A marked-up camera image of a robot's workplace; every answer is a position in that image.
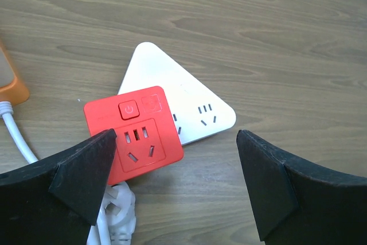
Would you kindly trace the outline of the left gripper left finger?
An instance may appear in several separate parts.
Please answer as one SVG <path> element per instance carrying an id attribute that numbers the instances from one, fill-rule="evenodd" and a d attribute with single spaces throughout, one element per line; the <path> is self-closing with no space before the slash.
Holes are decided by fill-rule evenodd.
<path id="1" fill-rule="evenodd" d="M 86 244 L 116 150 L 113 129 L 1 174 L 1 244 Z"/>

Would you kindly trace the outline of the red cube socket adapter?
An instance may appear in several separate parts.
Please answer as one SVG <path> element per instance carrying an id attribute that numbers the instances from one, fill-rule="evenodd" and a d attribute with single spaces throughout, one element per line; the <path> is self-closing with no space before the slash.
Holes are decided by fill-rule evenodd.
<path id="1" fill-rule="evenodd" d="M 91 135 L 107 129 L 116 132 L 109 185 L 183 159 L 166 95 L 159 86 L 88 102 L 84 115 Z"/>

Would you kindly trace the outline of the white triangular power strip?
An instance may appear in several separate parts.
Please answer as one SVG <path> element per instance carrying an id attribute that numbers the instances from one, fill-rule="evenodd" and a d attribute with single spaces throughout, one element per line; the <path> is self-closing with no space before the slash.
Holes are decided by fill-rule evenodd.
<path id="1" fill-rule="evenodd" d="M 227 130 L 236 123 L 234 109 L 152 42 L 132 54 L 118 93 L 153 86 L 163 88 L 182 145 Z"/>

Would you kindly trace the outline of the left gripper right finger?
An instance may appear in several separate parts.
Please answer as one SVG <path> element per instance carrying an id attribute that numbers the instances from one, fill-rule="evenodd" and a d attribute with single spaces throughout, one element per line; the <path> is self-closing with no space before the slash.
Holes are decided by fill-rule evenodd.
<path id="1" fill-rule="evenodd" d="M 265 244 L 365 244 L 366 178 L 320 166 L 248 130 L 236 144 Z"/>

